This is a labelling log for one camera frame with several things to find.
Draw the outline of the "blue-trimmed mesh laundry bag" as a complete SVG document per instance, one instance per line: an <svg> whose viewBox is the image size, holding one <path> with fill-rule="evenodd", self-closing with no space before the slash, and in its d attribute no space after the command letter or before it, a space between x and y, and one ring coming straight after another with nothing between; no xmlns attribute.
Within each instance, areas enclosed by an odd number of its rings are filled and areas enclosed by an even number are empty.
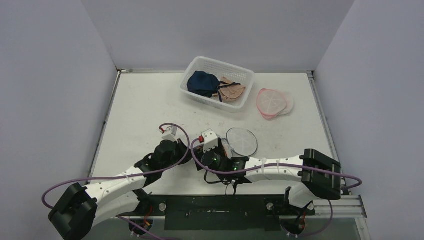
<svg viewBox="0 0 424 240"><path fill-rule="evenodd" d="M258 150L258 140L248 129L233 127L221 137L228 158L251 157Z"/></svg>

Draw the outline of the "beige bra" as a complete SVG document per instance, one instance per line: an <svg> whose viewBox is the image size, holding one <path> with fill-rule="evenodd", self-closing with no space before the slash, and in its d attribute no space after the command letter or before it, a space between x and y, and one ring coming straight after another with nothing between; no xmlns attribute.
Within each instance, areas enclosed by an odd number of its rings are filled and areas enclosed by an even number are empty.
<svg viewBox="0 0 424 240"><path fill-rule="evenodd" d="M218 92L213 93L212 96L217 97L220 102L234 102L244 94L245 90L246 86L222 77Z"/></svg>

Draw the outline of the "navy blue bra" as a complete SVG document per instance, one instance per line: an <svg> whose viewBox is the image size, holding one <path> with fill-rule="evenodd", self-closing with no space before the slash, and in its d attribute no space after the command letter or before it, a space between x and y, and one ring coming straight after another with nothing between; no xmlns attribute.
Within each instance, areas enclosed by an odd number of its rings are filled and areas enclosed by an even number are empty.
<svg viewBox="0 0 424 240"><path fill-rule="evenodd" d="M240 85L240 83L220 81L215 75L203 71L195 71L186 84L187 90L190 93L207 98L212 98L214 94L217 94L220 102L223 101L222 95L219 92L220 89Z"/></svg>

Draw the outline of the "pink-trimmed mesh laundry bag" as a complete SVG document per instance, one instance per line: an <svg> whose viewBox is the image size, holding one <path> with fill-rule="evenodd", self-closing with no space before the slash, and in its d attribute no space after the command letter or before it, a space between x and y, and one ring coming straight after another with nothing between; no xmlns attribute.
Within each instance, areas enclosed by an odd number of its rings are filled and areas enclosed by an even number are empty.
<svg viewBox="0 0 424 240"><path fill-rule="evenodd" d="M288 91L263 88L256 98L256 107L266 120L290 114L294 105L294 97Z"/></svg>

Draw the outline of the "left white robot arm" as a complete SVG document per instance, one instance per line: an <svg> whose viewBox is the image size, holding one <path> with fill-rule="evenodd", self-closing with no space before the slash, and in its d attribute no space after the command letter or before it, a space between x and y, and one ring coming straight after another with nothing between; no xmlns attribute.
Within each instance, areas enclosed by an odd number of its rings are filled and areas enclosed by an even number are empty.
<svg viewBox="0 0 424 240"><path fill-rule="evenodd" d="M149 210L145 187L157 182L163 173L190 159L190 148L181 139L162 140L121 174L97 178L94 184L70 185L48 214L48 220L64 240L81 240L99 223L116 215Z"/></svg>

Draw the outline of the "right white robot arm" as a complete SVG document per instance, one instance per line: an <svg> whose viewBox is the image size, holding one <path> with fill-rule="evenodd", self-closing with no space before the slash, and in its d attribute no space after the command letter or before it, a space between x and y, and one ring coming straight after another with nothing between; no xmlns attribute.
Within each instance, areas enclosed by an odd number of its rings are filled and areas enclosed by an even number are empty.
<svg viewBox="0 0 424 240"><path fill-rule="evenodd" d="M228 158L223 147L203 151L202 146L191 150L200 169L215 174L234 187L261 181L286 181L282 207L290 215L318 199L341 199L341 164L315 150L305 149L294 157L267 159L254 157Z"/></svg>

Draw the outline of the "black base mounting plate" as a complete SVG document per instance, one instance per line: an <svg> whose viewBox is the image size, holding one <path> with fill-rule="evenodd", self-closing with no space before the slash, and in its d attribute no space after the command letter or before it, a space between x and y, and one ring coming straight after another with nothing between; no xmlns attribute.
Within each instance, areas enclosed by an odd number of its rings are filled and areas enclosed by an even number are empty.
<svg viewBox="0 0 424 240"><path fill-rule="evenodd" d="M166 231L279 231L315 211L290 206L283 195L150 195L125 217L165 220Z"/></svg>

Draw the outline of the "white perforated plastic basket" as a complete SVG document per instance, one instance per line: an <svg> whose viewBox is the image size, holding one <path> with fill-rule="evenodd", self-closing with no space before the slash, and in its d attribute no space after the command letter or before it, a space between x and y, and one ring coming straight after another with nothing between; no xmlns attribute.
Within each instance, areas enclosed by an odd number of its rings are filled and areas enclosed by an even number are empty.
<svg viewBox="0 0 424 240"><path fill-rule="evenodd" d="M211 98L200 96L198 94L188 91L187 83L189 78L196 72L205 72L207 74L212 74L217 77L219 80L222 77L225 77L228 80L231 80L235 83L240 83L245 86L246 89L243 94L236 99L235 101L219 101L218 96L213 96ZM249 98L249 94L252 90L253 84L255 82L255 73L249 69L242 68L230 63L219 61L216 59L198 56L189 64L185 70L183 76L180 78L179 90L186 97L208 106L212 106L217 109L229 113L239 112L246 101Z"/></svg>

